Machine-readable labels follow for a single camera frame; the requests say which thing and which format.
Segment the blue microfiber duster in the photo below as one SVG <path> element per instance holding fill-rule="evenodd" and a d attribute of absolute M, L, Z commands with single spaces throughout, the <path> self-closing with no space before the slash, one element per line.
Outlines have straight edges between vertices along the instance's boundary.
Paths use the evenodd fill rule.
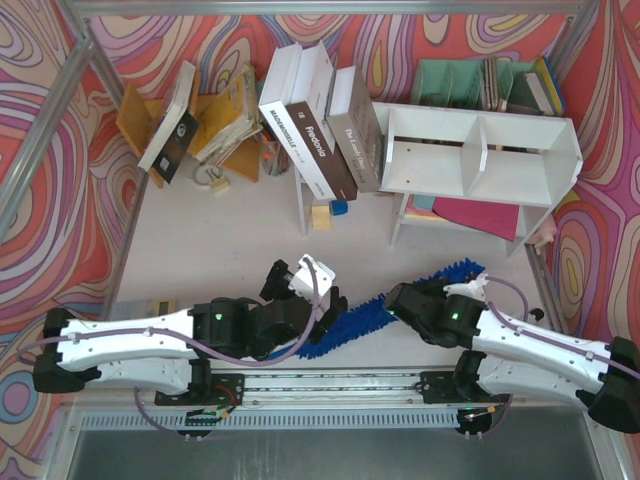
<path fill-rule="evenodd" d="M 413 284 L 425 287 L 442 279 L 449 283 L 460 283 L 474 279 L 484 271 L 483 265 L 465 258 L 436 271 L 429 277 L 420 278 Z M 396 318 L 383 308 L 386 296 L 386 293 L 380 293 L 371 300 L 344 312 L 317 344 L 308 341 L 296 352 L 296 356 L 302 359 L 323 357 L 351 341 L 377 332 L 395 322 Z"/>

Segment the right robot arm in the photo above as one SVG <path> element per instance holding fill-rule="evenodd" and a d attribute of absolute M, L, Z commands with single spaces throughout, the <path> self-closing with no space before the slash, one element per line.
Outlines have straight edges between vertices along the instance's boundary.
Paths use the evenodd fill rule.
<path fill-rule="evenodd" d="M 639 348 L 616 336 L 581 339 L 518 320 L 486 298 L 492 277 L 400 283 L 384 309 L 420 338 L 462 348 L 453 383 L 466 398 L 525 395 L 563 401 L 609 429 L 639 431 Z"/>

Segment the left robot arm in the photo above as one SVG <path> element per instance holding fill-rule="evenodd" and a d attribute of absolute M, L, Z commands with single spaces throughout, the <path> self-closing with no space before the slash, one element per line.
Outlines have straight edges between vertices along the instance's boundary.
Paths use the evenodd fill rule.
<path fill-rule="evenodd" d="M 258 300 L 218 297 L 172 313 L 96 322 L 52 309 L 34 387 L 66 394 L 127 386 L 200 401 L 213 390 L 212 361 L 267 368 L 322 340 L 348 308 L 334 280 L 329 267 L 304 255 L 295 271 L 276 261 Z"/>

